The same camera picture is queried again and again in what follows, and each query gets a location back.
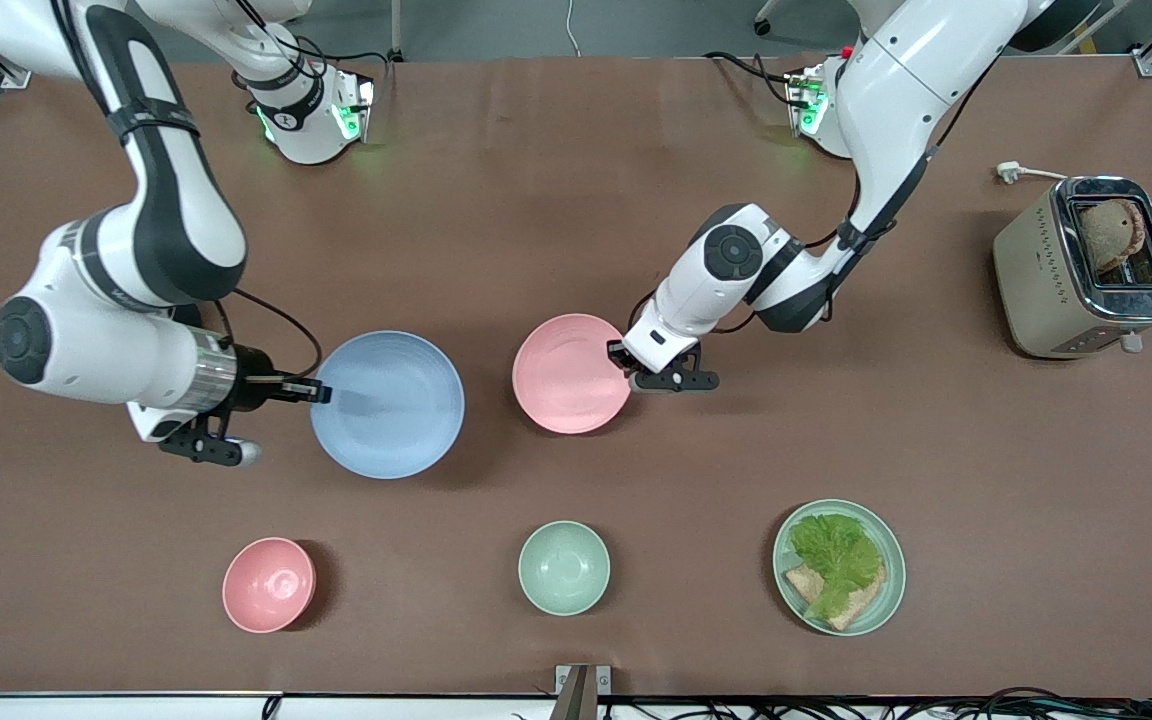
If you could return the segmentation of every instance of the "green bowl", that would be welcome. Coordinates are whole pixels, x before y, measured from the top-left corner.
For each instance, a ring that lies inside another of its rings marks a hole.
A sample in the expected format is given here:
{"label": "green bowl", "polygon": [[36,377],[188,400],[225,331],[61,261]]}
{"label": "green bowl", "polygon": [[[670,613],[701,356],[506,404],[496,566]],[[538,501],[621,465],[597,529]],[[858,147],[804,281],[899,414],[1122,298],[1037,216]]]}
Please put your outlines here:
{"label": "green bowl", "polygon": [[[794,552],[794,544],[790,543],[790,530],[801,520],[814,515],[846,515],[848,518],[859,520],[865,535],[878,546],[878,553],[882,555],[882,563],[887,564],[887,582],[884,582],[882,588],[878,589],[878,597],[842,632],[831,628],[823,619],[808,617],[809,602],[785,578],[787,571],[803,564],[803,559]],[[882,523],[878,515],[865,507],[846,500],[817,500],[793,511],[781,525],[781,532],[776,533],[776,543],[772,546],[772,574],[776,575],[776,588],[780,588],[781,597],[785,598],[786,605],[790,606],[790,611],[794,611],[795,615],[820,632],[840,635],[840,637],[863,635],[881,628],[882,623],[896,614],[901,598],[905,597],[905,553],[901,552],[895,533],[892,532],[890,528],[887,528],[887,523]]]}
{"label": "green bowl", "polygon": [[531,533],[518,553],[518,583],[532,605],[551,615],[594,607],[612,579],[612,556],[594,530],[571,520]]}

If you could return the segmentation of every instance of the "gray floor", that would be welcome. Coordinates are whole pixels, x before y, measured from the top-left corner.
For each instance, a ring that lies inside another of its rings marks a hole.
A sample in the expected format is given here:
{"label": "gray floor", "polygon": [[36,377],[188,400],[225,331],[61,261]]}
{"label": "gray floor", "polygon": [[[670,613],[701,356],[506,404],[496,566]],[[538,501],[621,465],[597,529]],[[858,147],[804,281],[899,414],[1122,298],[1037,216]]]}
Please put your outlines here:
{"label": "gray floor", "polygon": [[[695,56],[710,50],[737,55],[788,55],[838,50],[854,40],[846,0],[786,0],[772,32],[756,37],[751,20],[763,0],[575,0],[573,35],[585,55]],[[408,61],[488,60],[570,55],[563,0],[406,0],[402,50]],[[389,47],[389,0],[317,0],[296,32],[326,53]],[[154,29],[168,59],[215,61],[192,38]],[[1152,31],[1152,0],[1138,1],[1097,36],[1107,53]]]}

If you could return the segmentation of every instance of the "green lettuce leaf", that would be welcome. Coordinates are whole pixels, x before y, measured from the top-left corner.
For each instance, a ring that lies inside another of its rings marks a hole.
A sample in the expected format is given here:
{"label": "green lettuce leaf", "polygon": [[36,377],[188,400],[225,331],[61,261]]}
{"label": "green lettuce leaf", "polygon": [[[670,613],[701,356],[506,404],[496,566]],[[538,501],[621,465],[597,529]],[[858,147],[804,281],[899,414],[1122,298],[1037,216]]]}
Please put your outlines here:
{"label": "green lettuce leaf", "polygon": [[790,530],[794,552],[824,579],[820,597],[809,607],[812,617],[833,617],[847,609],[847,597],[867,588],[882,556],[858,520],[846,515],[814,515]]}

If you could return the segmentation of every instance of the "pink plate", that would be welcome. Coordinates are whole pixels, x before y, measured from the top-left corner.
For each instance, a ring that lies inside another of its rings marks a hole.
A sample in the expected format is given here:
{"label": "pink plate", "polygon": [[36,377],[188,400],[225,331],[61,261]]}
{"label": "pink plate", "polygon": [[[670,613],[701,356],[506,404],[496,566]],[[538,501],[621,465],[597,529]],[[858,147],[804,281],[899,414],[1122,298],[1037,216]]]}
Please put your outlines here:
{"label": "pink plate", "polygon": [[265,538],[248,544],[225,570],[225,614],[248,632],[282,630],[314,597],[314,562],[294,541]]}
{"label": "pink plate", "polygon": [[560,314],[531,332],[513,359],[513,395],[541,429],[578,434],[601,427],[630,397],[626,373],[607,359],[621,333],[592,314]]}

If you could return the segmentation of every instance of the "white power cord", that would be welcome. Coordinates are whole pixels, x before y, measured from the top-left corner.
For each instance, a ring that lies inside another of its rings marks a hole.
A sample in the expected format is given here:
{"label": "white power cord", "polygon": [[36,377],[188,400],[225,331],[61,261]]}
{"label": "white power cord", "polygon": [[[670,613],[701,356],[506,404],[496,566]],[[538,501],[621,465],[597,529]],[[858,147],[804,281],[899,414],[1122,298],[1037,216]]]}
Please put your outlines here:
{"label": "white power cord", "polygon": [[1047,170],[1037,170],[1033,168],[1025,168],[1018,161],[1007,160],[1006,162],[999,162],[998,167],[993,169],[998,173],[998,176],[1002,179],[1006,184],[1015,183],[1020,181],[1020,176],[1037,176],[1041,179],[1069,179],[1069,176],[1062,176],[1060,173],[1049,173]]}
{"label": "white power cord", "polygon": [[573,35],[573,5],[576,0],[567,0],[567,38],[573,41],[573,50],[576,51],[576,56],[579,58],[579,45],[576,43],[576,36]]}

